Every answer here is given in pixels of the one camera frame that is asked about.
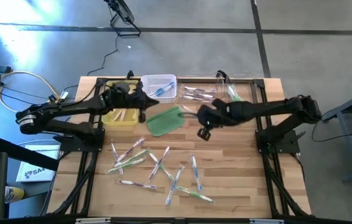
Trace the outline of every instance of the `gray floor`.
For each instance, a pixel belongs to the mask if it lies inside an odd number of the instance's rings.
[[[137,25],[156,28],[254,29],[249,0],[126,0]],[[263,29],[352,30],[352,1],[257,0]],[[0,0],[0,23],[56,26],[108,27],[110,16],[102,0]],[[27,70],[45,77],[61,91],[77,84],[79,77],[101,66],[112,51],[113,32],[20,31],[0,27],[0,65]],[[352,98],[352,35],[264,35],[271,77],[281,78],[286,97],[312,95],[323,112]],[[253,72],[263,77],[256,34],[143,33],[138,39],[118,39],[119,52],[109,56],[105,69],[94,75],[173,73],[209,74]],[[41,96],[51,94],[39,80],[15,75],[5,79],[11,88]],[[22,97],[35,103],[39,99]],[[11,99],[15,109],[27,107]],[[344,139],[313,142],[313,126],[299,141],[306,187],[314,215],[352,220],[352,182],[341,183],[351,172],[351,156]],[[340,133],[336,121],[319,124],[316,138]],[[46,139],[19,133],[14,113],[0,106],[0,138],[12,142]],[[18,162],[9,162],[9,178],[15,178]],[[42,197],[11,205],[11,217],[37,215]]]

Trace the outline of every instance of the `yellow container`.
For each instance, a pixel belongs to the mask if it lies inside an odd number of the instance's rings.
[[[129,84],[129,94],[136,89],[137,80],[116,80],[108,81],[107,85],[112,86],[117,82],[125,82]],[[108,114],[101,117],[101,121],[108,126],[130,126],[137,124],[139,117],[138,109],[114,109]]]

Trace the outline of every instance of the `white basket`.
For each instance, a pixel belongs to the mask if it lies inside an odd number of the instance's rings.
[[[166,91],[161,96],[152,97],[155,100],[158,100],[159,103],[173,103],[177,97],[177,79],[175,75],[144,75],[141,77],[141,82],[143,82],[143,91],[150,95],[151,93],[157,91],[159,88],[162,88],[168,85],[171,82],[174,82],[175,85],[170,90]]]

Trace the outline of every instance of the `wooden table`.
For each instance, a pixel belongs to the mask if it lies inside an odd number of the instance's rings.
[[[89,93],[96,83],[97,77],[81,77],[76,100]],[[283,100],[284,92],[278,78],[265,80],[266,93],[269,101]],[[196,87],[213,87],[209,84],[191,84]],[[238,93],[245,100],[251,101],[247,85],[236,85]],[[199,104],[178,98],[176,105],[183,104],[191,109],[198,109]],[[156,105],[147,110],[147,118],[160,113],[174,105]],[[278,124],[287,115],[273,116],[273,124]],[[88,115],[73,116],[71,122],[87,121]],[[183,127],[165,134],[153,137],[146,124],[129,127],[109,127],[106,129],[103,151],[99,154],[95,172],[95,180],[91,193],[89,216],[106,217],[195,217],[195,218],[269,218],[271,217],[269,199],[261,155],[257,153],[254,130],[256,122],[250,122],[236,127],[227,127],[211,131],[211,139],[206,142],[197,136],[200,124],[196,119],[186,119]],[[110,142],[114,141],[118,154],[129,149],[141,136],[146,141],[141,148],[150,148],[157,158],[164,149],[170,146],[171,153],[164,165],[175,175],[180,164],[186,169],[182,172],[179,185],[197,191],[190,163],[190,154],[195,155],[203,185],[203,195],[212,198],[215,203],[193,198],[183,192],[176,191],[172,204],[165,206],[170,181],[161,170],[158,171],[151,184],[158,190],[151,191],[135,186],[121,185],[119,180],[132,180],[147,183],[154,167],[154,162],[148,157],[146,161],[119,173],[107,174],[113,167]],[[66,199],[75,185],[80,152],[70,153],[61,160],[55,179],[48,212],[54,211]],[[284,184],[295,201],[310,213],[305,184],[299,163],[288,154],[280,154],[280,164]],[[278,191],[275,191],[277,207],[281,212]]]

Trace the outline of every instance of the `yellow cable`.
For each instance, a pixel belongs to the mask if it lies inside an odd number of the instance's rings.
[[[56,96],[56,98],[57,98],[57,99],[60,98],[60,95],[53,89],[53,87],[52,87],[44,78],[42,78],[41,76],[39,76],[39,75],[37,75],[37,74],[34,74],[34,73],[32,73],[32,72],[15,71],[15,72],[7,73],[7,74],[3,75],[1,78],[5,78],[5,77],[8,76],[8,75],[13,75],[13,74],[16,74],[16,73],[25,73],[25,74],[33,75],[33,76],[35,76],[35,77],[41,79],[41,80],[44,81],[44,83],[46,83],[46,85],[51,89],[51,91],[54,93],[54,95]],[[8,110],[10,110],[10,111],[17,112],[17,111],[15,111],[14,109],[8,107],[8,105],[6,105],[6,104],[3,102],[3,100],[2,100],[2,94],[1,94],[1,93],[2,93],[2,90],[3,90],[3,88],[0,89],[0,102],[2,103],[2,105],[3,105],[5,108],[7,108]]]

